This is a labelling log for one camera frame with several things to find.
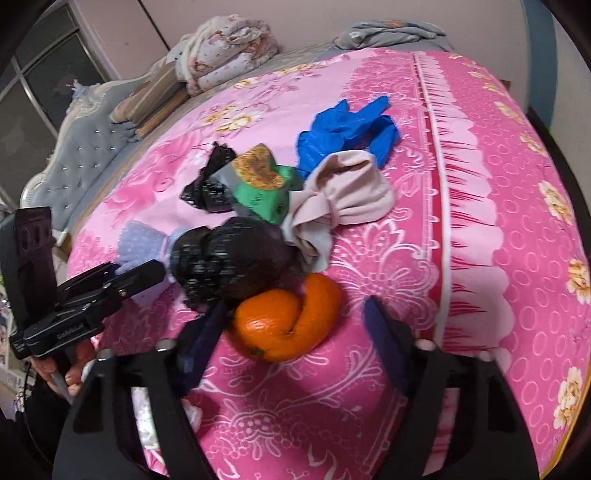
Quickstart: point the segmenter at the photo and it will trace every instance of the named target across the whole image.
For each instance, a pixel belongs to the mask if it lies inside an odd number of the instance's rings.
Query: beige cloth
[[[111,121],[139,125],[182,88],[183,84],[177,80],[174,71],[174,62],[166,63],[152,74],[149,81],[115,107]]]
[[[319,272],[328,267],[332,252],[331,230],[379,220],[395,203],[390,183],[365,150],[328,155],[304,183],[290,192],[290,211],[281,229],[285,241],[297,246],[305,266]]]

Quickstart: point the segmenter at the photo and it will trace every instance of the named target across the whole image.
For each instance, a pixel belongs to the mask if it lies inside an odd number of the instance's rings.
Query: white wall
[[[432,22],[459,53],[510,80],[514,98],[526,103],[528,43],[521,0],[144,0],[144,5],[170,45],[208,18],[232,13],[265,20],[285,50],[330,41],[359,20]]]
[[[558,82],[550,133],[591,205],[591,72],[557,20],[554,26]]]
[[[137,0],[70,0],[70,7],[113,80],[142,76],[168,52]]]

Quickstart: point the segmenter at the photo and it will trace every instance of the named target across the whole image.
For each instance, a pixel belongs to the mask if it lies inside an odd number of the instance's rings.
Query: screw
[[[102,362],[104,360],[108,360],[109,358],[113,358],[114,356],[115,356],[115,351],[111,348],[106,348],[105,350],[101,350],[99,352],[97,359],[99,362]]]
[[[177,342],[171,340],[170,338],[165,338],[164,340],[160,340],[156,343],[156,350],[158,352],[166,352],[168,350],[172,350],[176,346]]]

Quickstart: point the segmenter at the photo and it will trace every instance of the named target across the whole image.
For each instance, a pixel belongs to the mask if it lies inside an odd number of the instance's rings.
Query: tufted headboard
[[[51,207],[58,238],[67,232],[85,194],[133,141],[135,130],[125,124],[111,124],[109,114],[144,79],[145,76],[93,85],[73,100],[47,168],[25,186],[21,206]]]

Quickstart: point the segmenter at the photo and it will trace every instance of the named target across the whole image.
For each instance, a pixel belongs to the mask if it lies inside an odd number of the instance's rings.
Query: pink bedspread
[[[358,480],[375,471],[403,401],[362,326],[370,295],[447,351],[494,354],[541,471],[574,421],[591,292],[572,209],[519,107],[486,69],[456,54],[368,48],[230,87],[163,135],[95,210],[70,275],[113,260],[130,220],[168,233],[223,223],[228,214],[178,199],[214,140],[239,153],[264,142],[296,165],[297,135],[316,113],[343,98],[357,110],[381,95],[402,132],[384,169],[398,200],[379,222],[336,232],[327,274],[348,294],[339,327],[284,364],[246,360],[223,340],[190,396],[204,411],[197,436],[221,479]],[[175,286],[152,309],[128,301],[106,321],[99,348],[138,352],[177,335],[194,318],[182,300]],[[452,423],[441,423],[429,470],[441,464]]]

